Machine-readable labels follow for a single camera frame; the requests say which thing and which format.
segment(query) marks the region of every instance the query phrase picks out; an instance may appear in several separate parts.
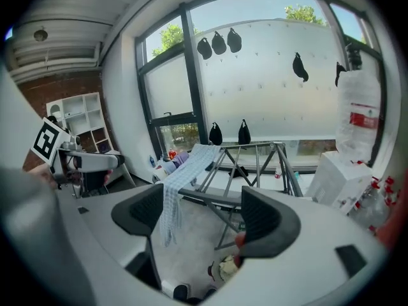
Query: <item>striped towel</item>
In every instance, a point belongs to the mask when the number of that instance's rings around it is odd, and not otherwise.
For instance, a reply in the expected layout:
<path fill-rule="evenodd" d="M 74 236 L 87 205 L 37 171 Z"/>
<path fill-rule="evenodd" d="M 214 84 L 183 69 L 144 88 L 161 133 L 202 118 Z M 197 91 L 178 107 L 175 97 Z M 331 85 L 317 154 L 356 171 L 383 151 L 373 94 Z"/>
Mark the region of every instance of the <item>striped towel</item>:
<path fill-rule="evenodd" d="M 177 243 L 175 232 L 182 225 L 179 190 L 192 182 L 211 164 L 220 148 L 215 145 L 194 145 L 189 159 L 170 176 L 160 181 L 164 184 L 163 212 L 160 216 L 160 233 L 164 246 L 169 246 L 172 239 L 175 244 Z"/>

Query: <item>white ceiling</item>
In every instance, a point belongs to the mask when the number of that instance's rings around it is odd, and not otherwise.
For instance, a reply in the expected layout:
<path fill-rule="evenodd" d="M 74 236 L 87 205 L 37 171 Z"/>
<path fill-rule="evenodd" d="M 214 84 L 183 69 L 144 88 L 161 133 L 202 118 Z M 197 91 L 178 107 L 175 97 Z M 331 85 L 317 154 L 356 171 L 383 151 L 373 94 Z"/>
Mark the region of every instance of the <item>white ceiling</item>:
<path fill-rule="evenodd" d="M 136 0 L 36 0 L 13 26 L 9 69 L 36 62 L 67 58 L 93 58 L 107 34 Z M 44 29 L 45 41 L 34 32 Z"/>

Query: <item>purple cloth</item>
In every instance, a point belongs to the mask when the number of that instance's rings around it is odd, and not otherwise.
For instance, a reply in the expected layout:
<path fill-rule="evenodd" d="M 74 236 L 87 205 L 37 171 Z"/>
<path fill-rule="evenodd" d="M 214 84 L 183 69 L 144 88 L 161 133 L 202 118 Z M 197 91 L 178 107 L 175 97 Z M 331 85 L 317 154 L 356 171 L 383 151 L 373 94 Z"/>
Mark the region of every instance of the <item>purple cloth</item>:
<path fill-rule="evenodd" d="M 177 154 L 173 159 L 173 163 L 176 166 L 176 169 L 179 168 L 180 165 L 182 165 L 184 162 L 187 161 L 189 158 L 189 154 L 187 152 L 181 152 L 180 154 Z"/>

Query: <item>green foliage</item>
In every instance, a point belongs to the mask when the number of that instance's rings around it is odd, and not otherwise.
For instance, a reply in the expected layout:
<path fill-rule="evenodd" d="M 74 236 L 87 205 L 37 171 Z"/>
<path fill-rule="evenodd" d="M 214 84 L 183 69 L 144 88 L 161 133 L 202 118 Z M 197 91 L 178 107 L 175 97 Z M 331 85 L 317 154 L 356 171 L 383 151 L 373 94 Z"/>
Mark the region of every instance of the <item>green foliage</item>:
<path fill-rule="evenodd" d="M 194 28 L 194 34 L 201 33 L 197 28 Z M 177 43 L 183 42 L 183 30 L 179 25 L 169 24 L 166 29 L 160 32 L 161 48 L 155 48 L 152 51 L 153 57 L 157 57 L 159 54 L 168 50 Z"/>
<path fill-rule="evenodd" d="M 293 8 L 292 6 L 285 8 L 286 19 L 302 20 L 308 23 L 327 26 L 327 22 L 322 18 L 316 17 L 314 9 L 311 6 L 300 6 L 299 4 L 297 6 L 297 8 Z"/>

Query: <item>window frame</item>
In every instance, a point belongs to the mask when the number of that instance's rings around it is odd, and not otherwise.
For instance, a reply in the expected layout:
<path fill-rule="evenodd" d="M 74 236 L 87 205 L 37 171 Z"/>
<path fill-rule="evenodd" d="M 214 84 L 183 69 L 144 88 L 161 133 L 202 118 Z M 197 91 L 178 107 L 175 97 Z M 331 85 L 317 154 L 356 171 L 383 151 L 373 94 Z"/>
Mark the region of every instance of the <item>window frame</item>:
<path fill-rule="evenodd" d="M 193 22 L 191 20 L 190 11 L 204 4 L 211 3 L 212 1 L 216 1 L 216 0 L 194 0 L 188 3 L 181 3 L 176 10 L 167 14 L 160 21 L 153 24 L 147 31 L 145 31 L 143 35 L 135 39 L 136 69 L 137 69 L 140 97 L 142 101 L 142 107 L 143 107 L 143 112 L 145 115 L 146 125 L 148 127 L 150 139 L 152 140 L 153 148 L 154 148 L 154 151 L 157 157 L 160 157 L 160 155 L 162 154 L 160 142 L 163 143 L 163 137 L 160 137 L 160 135 L 157 134 L 158 131 L 156 131 L 156 127 L 159 127 L 159 126 L 168 126 L 168 125 L 186 124 L 186 123 L 196 122 L 198 124 L 200 143 L 201 144 L 209 143 L 207 122 L 206 122 L 207 116 L 205 114 L 205 108 L 203 105 L 203 97 L 202 97 L 203 94 L 202 94 L 201 73 L 200 73 L 199 63 L 197 60 L 197 54 L 194 53 L 194 49 L 196 47 L 195 47 L 194 40 L 193 40 L 194 29 L 193 29 Z M 372 26 L 365 12 L 359 11 L 353 8 L 352 6 L 349 6 L 347 3 L 344 3 L 339 0 L 316 0 L 316 2 L 322 9 L 323 15 L 325 16 L 330 27 L 333 28 L 333 30 L 336 33 L 336 40 L 339 44 L 339 48 L 343 52 L 342 56 L 343 56 L 344 67 L 346 70 L 351 69 L 349 62 L 348 62 L 348 58 L 347 58 L 347 52 L 346 52 L 346 45 L 350 43 L 352 43 L 358 50 L 364 51 L 368 53 L 369 55 L 371 55 L 372 57 L 374 57 L 379 63 L 379 75 L 380 75 L 380 85 L 381 85 L 381 107 L 380 107 L 380 116 L 379 116 L 379 127 L 377 130 L 377 136 L 376 136 L 375 144 L 374 144 L 373 151 L 372 151 L 372 157 L 371 157 L 371 160 L 367 163 L 368 166 L 371 167 L 378 155 L 379 146 L 381 144 L 381 140 L 383 137 L 385 115 L 386 115 L 386 79 L 385 79 L 384 64 L 383 64 L 383 60 L 381 57 L 381 49 L 379 48 L 377 38 L 375 36 L 374 31 L 372 30 Z M 330 4 L 332 3 L 352 12 L 356 16 L 367 44 L 359 42 L 356 39 L 351 38 L 350 36 L 347 36 L 344 34 L 342 30 L 342 26 L 335 12 L 330 6 Z M 155 57 L 153 60 L 144 63 L 144 61 L 147 60 L 146 49 L 145 49 L 146 48 L 146 43 L 145 43 L 146 38 L 149 37 L 153 32 L 155 32 L 161 26 L 167 24 L 168 22 L 170 22 L 171 20 L 179 16 L 181 17 L 181 21 L 182 21 L 184 41 L 169 48 L 167 51 Z M 152 119 L 149 102 L 147 100 L 146 86 L 144 83 L 144 74 L 146 74 L 146 72 L 158 67 L 160 64 L 168 61 L 169 59 L 181 53 L 184 53 L 184 56 L 186 59 L 186 70 L 187 70 L 187 76 L 188 76 L 188 81 L 189 81 L 189 86 L 190 86 L 193 112 L 183 113 L 182 115 L 171 115 L 171 116 L 167 116 L 163 118 Z"/>

